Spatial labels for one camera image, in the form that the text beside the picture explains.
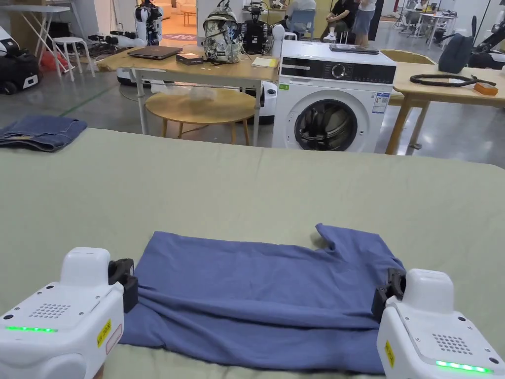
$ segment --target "orange object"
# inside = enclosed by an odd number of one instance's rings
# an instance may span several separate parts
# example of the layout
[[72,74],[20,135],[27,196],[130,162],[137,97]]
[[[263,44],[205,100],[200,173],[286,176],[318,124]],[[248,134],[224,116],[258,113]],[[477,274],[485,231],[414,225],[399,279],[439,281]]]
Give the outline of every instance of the orange object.
[[[68,63],[61,56],[60,53],[58,53],[58,60],[60,63],[65,67],[65,70],[68,69]],[[56,62],[55,62],[55,57],[51,52],[45,51],[42,53],[42,59],[40,60],[41,65],[47,70],[47,71],[56,71]]]
[[477,83],[474,87],[474,90],[480,92],[481,94],[489,96],[496,96],[498,93],[498,88],[487,83]]

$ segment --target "yellow label sticker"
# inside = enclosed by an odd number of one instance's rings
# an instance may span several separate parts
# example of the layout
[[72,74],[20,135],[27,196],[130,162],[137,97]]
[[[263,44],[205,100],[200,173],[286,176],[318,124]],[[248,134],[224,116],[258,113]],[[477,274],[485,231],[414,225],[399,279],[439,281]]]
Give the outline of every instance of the yellow label sticker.
[[100,333],[98,333],[98,337],[96,337],[96,344],[98,345],[98,348],[100,348],[100,346],[104,343],[105,338],[111,332],[111,329],[112,329],[112,321],[109,318],[109,321],[107,321],[107,323],[102,328]]
[[384,350],[386,351],[387,359],[389,360],[389,365],[391,368],[394,368],[394,353],[389,341],[386,340],[386,346],[384,346]]

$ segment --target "green bedsheet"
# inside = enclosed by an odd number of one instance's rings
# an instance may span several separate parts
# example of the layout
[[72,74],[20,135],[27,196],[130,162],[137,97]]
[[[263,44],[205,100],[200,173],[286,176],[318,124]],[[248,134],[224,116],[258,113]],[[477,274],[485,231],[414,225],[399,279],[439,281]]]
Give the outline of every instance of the green bedsheet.
[[[155,230],[316,247],[318,222],[378,233],[407,268],[447,272],[456,307],[505,356],[505,172],[88,129],[55,154],[0,150],[0,308],[58,280],[76,246],[138,260]],[[119,346],[105,379],[295,379]]]

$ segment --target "green led light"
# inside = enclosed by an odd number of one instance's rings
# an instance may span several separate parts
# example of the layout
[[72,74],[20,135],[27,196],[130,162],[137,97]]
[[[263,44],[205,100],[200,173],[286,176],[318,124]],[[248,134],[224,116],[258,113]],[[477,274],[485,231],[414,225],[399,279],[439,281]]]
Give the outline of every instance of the green led light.
[[48,327],[28,327],[28,326],[6,326],[7,330],[23,330],[23,331],[41,331],[43,333],[56,333],[58,329]]
[[452,367],[452,368],[457,368],[457,369],[465,370],[465,371],[477,371],[477,372],[483,372],[483,373],[487,373],[487,374],[494,373],[494,371],[489,368],[470,366],[469,364],[459,364],[459,363],[451,363],[451,362],[443,362],[443,361],[436,361],[435,363],[437,364],[437,366]]

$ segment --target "yellow notebook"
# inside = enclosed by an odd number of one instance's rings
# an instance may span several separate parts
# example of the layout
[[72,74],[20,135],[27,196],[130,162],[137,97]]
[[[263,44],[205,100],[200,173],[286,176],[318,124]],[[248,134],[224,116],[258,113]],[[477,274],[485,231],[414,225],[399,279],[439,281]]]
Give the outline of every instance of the yellow notebook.
[[279,64],[278,59],[271,59],[271,58],[256,58],[252,63],[254,67],[270,67],[270,68],[276,68],[278,64]]

